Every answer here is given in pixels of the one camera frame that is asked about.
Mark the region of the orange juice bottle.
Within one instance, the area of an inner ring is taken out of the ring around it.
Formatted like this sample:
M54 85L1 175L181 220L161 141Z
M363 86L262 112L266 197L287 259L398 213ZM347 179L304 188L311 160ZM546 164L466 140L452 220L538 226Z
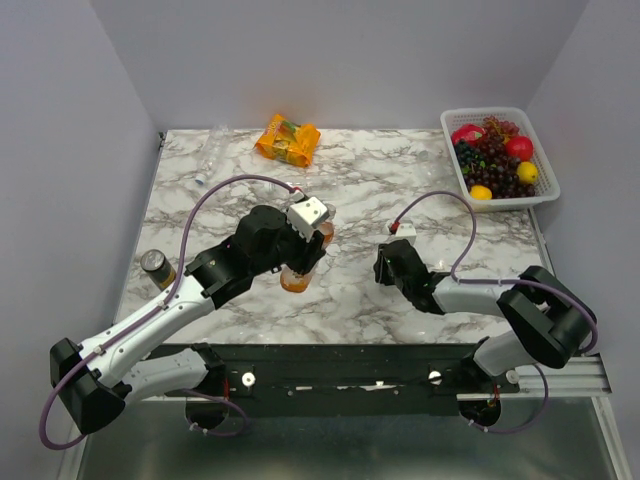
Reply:
M326 250L332 242L335 234L335 226L331 219L326 220L319 226L319 231L324 236L322 249ZM311 283L316 267L304 275L294 272L288 265L284 265L280 273L281 287L292 293L303 293Z

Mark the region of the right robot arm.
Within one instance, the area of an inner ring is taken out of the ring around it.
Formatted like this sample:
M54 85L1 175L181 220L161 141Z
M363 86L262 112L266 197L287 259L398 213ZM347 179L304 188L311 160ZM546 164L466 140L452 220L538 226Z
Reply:
M510 330L482 340L460 367L460 379L480 392L520 366L562 369L586 340L595 339L592 311L540 266L505 280L456 279L431 272L406 240L378 246L375 282L396 287L418 311L504 318Z

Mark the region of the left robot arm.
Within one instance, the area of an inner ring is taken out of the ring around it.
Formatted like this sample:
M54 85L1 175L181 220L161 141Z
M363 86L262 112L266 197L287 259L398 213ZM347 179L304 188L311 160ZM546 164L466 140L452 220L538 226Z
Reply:
M145 356L248 291L255 277L283 265L299 274L311 271L325 254L319 227L328 217L316 197L284 211L256 206L234 234L197 254L160 295L123 321L80 343L57 342L50 350L51 383L79 431L99 431L138 399L181 389L214 393L222 372L204 348L158 362Z

